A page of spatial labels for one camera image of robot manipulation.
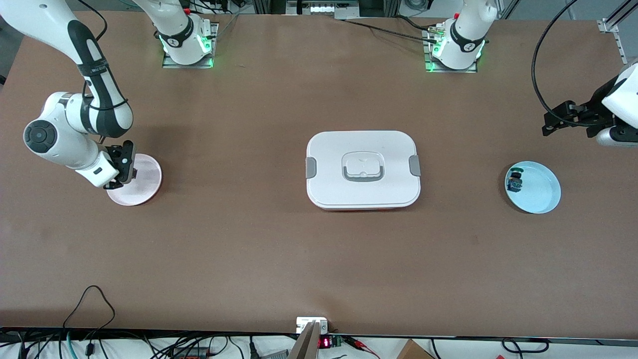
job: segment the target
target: white storage box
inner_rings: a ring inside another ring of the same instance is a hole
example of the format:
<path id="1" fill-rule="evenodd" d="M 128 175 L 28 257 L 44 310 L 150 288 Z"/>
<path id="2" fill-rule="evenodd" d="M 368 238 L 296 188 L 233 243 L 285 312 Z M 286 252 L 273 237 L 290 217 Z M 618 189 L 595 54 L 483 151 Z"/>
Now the white storage box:
<path id="1" fill-rule="evenodd" d="M 417 147 L 399 131 L 316 134 L 306 150 L 308 197 L 325 210 L 409 206 L 421 191 Z"/>

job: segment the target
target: brown tabletop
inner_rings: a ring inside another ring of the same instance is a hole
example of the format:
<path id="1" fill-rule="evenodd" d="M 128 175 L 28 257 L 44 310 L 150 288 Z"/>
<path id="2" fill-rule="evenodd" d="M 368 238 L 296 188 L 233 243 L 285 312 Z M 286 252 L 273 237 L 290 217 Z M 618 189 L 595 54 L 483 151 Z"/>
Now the brown tabletop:
<path id="1" fill-rule="evenodd" d="M 97 33 L 93 14 L 78 16 Z M 82 78 L 25 39 L 0 95 L 0 325 L 59 326 L 97 284 L 114 328 L 289 332 L 312 315 L 342 333 L 638 339 L 637 152 L 582 128 L 542 137 L 530 61 L 546 22 L 498 21 L 479 73 L 439 74 L 417 41 L 272 15 L 239 16 L 213 69 L 164 70 L 143 13 L 105 16 L 100 43 L 135 114 L 123 139 L 160 162 L 162 188 L 125 208 L 28 151 L 25 125 Z M 584 102 L 621 66 L 611 34 L 559 22 L 538 81 L 551 105 Z M 320 210 L 306 195 L 308 140 L 369 129 L 414 139 L 420 198 Z M 560 179 L 554 211 L 505 199 L 505 170 L 522 160 Z M 92 293 L 71 325 L 107 317 Z"/>

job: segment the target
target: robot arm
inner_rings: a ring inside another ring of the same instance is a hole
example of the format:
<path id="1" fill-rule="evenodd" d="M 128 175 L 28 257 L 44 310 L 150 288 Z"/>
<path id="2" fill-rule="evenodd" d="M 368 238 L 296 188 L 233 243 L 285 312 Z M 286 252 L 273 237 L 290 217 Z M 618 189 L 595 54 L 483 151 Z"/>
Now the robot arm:
<path id="1" fill-rule="evenodd" d="M 564 119 L 578 119 L 587 125 L 587 137 L 596 137 L 603 146 L 638 146 L 638 59 L 598 88 L 591 99 L 577 106 L 565 101 L 553 109 Z M 568 126 L 549 112 L 545 114 L 543 135 Z"/>
<path id="2" fill-rule="evenodd" d="M 0 0 L 0 15 L 16 30 L 71 58 L 94 95 L 49 96 L 39 118 L 24 130 L 27 147 L 75 170 L 96 187 L 128 183 L 133 175 L 133 143 L 105 148 L 87 136 L 120 137 L 133 124 L 131 108 L 90 30 L 64 0 Z"/>
<path id="3" fill-rule="evenodd" d="M 497 14 L 494 0 L 464 0 L 458 17 L 436 26 L 437 44 L 432 55 L 455 70 L 470 67 L 479 58 Z"/>
<path id="4" fill-rule="evenodd" d="M 164 51 L 180 65 L 192 65 L 212 51 L 211 21 L 184 13 L 179 0 L 134 0 L 151 18 Z"/>

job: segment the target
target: white bracket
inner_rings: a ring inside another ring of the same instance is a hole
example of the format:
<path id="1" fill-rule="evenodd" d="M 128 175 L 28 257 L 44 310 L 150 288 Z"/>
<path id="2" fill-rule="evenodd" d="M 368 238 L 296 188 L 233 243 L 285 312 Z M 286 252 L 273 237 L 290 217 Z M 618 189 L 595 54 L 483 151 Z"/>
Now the white bracket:
<path id="1" fill-rule="evenodd" d="M 297 317 L 297 334 L 301 334 L 308 323 L 318 321 L 320 324 L 321 334 L 328 334 L 328 319 L 324 317 Z"/>

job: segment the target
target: round plate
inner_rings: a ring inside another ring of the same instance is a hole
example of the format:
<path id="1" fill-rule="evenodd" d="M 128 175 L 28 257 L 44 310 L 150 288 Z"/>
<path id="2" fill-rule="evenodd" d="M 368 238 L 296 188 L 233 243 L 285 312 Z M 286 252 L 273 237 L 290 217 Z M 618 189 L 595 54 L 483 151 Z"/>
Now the round plate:
<path id="1" fill-rule="evenodd" d="M 521 168 L 523 185 L 520 192 L 507 190 L 507 180 L 512 168 Z M 505 193 L 518 208 L 525 212 L 547 213 L 560 202 L 560 183 L 556 175 L 547 167 L 532 161 L 523 161 L 513 165 L 505 175 Z"/>
<path id="2" fill-rule="evenodd" d="M 155 158 L 137 153 L 133 167 L 137 170 L 135 178 L 121 188 L 107 190 L 108 196 L 122 206 L 142 204 L 160 189 L 161 167 Z"/>

